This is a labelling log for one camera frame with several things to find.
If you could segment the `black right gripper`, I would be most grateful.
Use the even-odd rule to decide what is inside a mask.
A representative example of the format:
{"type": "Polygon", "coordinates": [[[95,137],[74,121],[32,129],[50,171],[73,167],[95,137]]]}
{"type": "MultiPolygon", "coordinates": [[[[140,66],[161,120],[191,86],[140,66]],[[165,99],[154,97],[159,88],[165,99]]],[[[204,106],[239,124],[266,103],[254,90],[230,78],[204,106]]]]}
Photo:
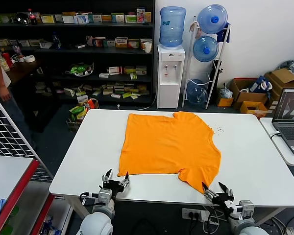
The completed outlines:
{"type": "Polygon", "coordinates": [[[212,203],[215,205],[219,205],[222,209],[227,208],[226,201],[234,202],[234,195],[233,190],[229,189],[225,184],[218,182],[221,189],[224,191],[224,193],[215,193],[212,190],[210,190],[204,182],[202,182],[202,187],[204,191],[204,196],[207,199],[212,199],[212,203]]]}

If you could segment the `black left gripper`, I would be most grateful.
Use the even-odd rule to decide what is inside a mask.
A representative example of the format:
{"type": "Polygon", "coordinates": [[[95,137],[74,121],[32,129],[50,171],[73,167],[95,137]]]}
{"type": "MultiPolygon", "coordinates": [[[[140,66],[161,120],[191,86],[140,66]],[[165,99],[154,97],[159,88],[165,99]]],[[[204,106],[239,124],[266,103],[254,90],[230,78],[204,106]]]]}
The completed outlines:
{"type": "Polygon", "coordinates": [[[129,174],[126,173],[125,178],[122,181],[110,180],[110,174],[112,169],[109,169],[105,175],[102,176],[103,188],[110,189],[112,191],[111,198],[115,199],[118,193],[122,193],[129,184],[129,174]]]}

